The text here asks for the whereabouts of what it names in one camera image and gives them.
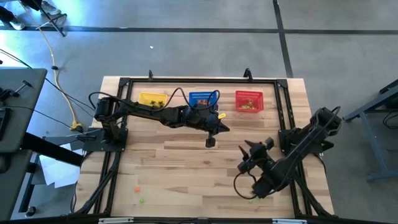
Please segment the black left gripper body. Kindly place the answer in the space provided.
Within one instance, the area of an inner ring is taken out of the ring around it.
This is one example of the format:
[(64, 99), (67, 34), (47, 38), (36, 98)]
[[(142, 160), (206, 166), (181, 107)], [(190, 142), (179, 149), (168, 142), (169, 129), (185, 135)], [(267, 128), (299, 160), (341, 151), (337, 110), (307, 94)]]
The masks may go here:
[(188, 127), (206, 131), (209, 133), (217, 133), (220, 121), (218, 113), (214, 107), (207, 108), (206, 105), (195, 105), (193, 108), (188, 107)]

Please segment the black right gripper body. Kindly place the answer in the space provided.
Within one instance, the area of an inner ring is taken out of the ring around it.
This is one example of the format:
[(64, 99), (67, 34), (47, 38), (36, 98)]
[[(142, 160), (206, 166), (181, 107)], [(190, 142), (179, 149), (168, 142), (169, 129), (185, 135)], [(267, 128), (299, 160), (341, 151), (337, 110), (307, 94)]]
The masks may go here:
[(250, 159), (247, 161), (242, 161), (238, 165), (238, 170), (240, 173), (249, 172), (255, 166), (257, 166), (260, 162), (263, 162), (267, 158), (267, 149), (266, 145), (259, 142), (260, 146), (258, 148), (249, 149), (248, 154), (250, 155)]

